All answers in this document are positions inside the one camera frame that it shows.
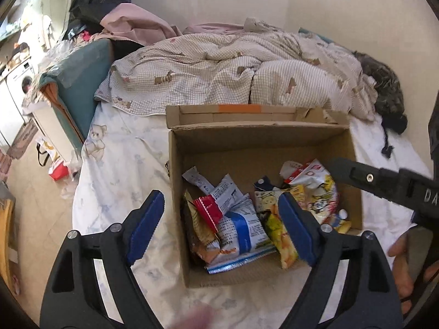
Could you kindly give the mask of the left hand thumb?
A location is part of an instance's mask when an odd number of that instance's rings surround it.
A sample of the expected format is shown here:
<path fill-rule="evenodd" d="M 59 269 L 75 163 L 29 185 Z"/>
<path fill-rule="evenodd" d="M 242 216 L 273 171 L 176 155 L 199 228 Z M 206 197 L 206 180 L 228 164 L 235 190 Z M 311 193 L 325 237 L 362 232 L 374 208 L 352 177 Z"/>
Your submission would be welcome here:
<path fill-rule="evenodd" d="M 185 317 L 179 319 L 176 323 L 172 324 L 170 328 L 207 329 L 211 328 L 214 317 L 215 310 L 208 305 L 203 305 L 195 308 Z"/>

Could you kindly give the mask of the right hand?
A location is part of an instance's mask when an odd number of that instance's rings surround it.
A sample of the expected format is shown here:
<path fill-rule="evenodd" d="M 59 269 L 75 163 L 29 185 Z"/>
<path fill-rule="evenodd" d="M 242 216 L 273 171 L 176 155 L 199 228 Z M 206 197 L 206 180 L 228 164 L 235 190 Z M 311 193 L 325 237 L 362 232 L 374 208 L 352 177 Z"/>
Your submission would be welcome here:
<path fill-rule="evenodd" d="M 403 233 L 389 248 L 388 256 L 394 258 L 392 273 L 396 284 L 399 299 L 410 297 L 414 289 L 414 280 L 409 274 L 409 265 L 407 262 L 407 232 Z M 438 271 L 438 261 L 429 266 L 423 275 L 423 281 L 428 282 Z M 407 314 L 411 310 L 412 302 L 407 299 L 401 302 L 401 310 L 403 314 Z"/>

